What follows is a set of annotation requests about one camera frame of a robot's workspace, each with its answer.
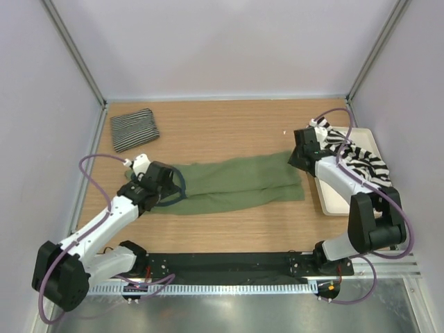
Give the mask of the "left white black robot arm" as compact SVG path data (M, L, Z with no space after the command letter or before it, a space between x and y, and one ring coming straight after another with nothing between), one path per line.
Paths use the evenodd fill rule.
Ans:
M128 224L155 206L172 205L185 197L185 185L175 185L178 170L161 162L127 162L133 170L131 180L105 209L87 225L55 244L40 246L31 286L39 298L47 298L63 311L72 311L83 301L90 288L121 273L142 276L147 269L147 252L141 246L122 241L105 254L99 250Z

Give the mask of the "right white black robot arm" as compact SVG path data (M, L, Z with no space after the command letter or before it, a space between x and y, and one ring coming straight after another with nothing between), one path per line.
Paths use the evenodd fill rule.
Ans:
M349 204L347 231L315 245L315 271L327 275L347 258L407 240L400 195L395 188L376 187L358 176L333 152L321 148L321 134L315 128L295 130L294 137L296 147L289 164L327 183Z

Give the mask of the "thin-striped black white tank top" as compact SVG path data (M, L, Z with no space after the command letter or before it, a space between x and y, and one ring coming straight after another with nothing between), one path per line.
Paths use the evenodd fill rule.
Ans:
M113 149L122 153L160 138L153 111L149 108L110 118Z

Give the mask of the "green tank top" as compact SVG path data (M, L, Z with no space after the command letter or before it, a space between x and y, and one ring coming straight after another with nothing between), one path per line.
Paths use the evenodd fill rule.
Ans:
M233 212L272 202L305 199L290 151L235 157L222 162L174 164L182 192L160 201L151 214L197 215Z

